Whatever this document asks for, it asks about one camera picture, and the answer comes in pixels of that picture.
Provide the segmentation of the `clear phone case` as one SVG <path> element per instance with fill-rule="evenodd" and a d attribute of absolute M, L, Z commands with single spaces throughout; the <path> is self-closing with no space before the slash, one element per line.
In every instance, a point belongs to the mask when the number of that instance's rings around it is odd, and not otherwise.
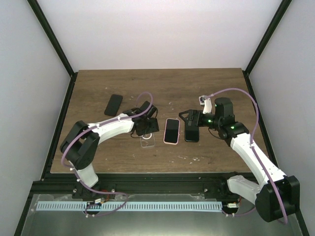
<path fill-rule="evenodd" d="M 156 145 L 155 136 L 153 133 L 145 134 L 140 138 L 140 146 L 142 148 L 152 148 Z"/>

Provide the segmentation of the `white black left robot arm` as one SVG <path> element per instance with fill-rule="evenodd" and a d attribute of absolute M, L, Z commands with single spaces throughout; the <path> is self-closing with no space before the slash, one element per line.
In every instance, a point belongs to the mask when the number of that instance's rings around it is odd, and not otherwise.
<path fill-rule="evenodd" d="M 157 114 L 157 107 L 145 101 L 139 108 L 124 111 L 102 122 L 86 124 L 80 120 L 74 124 L 60 151 L 63 154 L 62 163 L 69 162 L 68 167 L 75 171 L 78 181 L 84 185 L 85 195 L 94 199 L 100 194 L 98 176 L 92 165 L 98 145 L 125 133 L 135 133 L 140 138 L 158 132 Z"/>

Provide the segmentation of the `black phone case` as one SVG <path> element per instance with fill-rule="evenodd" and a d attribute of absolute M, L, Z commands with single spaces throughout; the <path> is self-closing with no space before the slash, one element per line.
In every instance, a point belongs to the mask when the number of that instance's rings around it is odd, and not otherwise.
<path fill-rule="evenodd" d="M 186 142 L 199 142 L 199 127 L 198 126 L 189 126 L 185 124 L 185 141 Z"/>

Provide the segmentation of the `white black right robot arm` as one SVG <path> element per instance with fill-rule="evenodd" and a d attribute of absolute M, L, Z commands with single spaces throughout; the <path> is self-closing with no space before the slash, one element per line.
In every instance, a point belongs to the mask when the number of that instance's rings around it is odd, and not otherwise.
<path fill-rule="evenodd" d="M 189 109 L 179 113 L 185 124 L 185 136 L 190 142 L 199 140 L 199 128 L 207 127 L 218 132 L 249 167 L 256 182 L 242 175 L 229 177 L 219 185 L 219 193 L 224 198 L 237 194 L 251 202 L 260 217 L 271 222 L 285 215 L 295 214 L 300 206 L 300 183 L 295 176 L 287 176 L 279 169 L 252 138 L 249 130 L 235 120 L 233 103 L 229 98 L 220 97 L 211 102 L 201 96 L 203 110 Z"/>

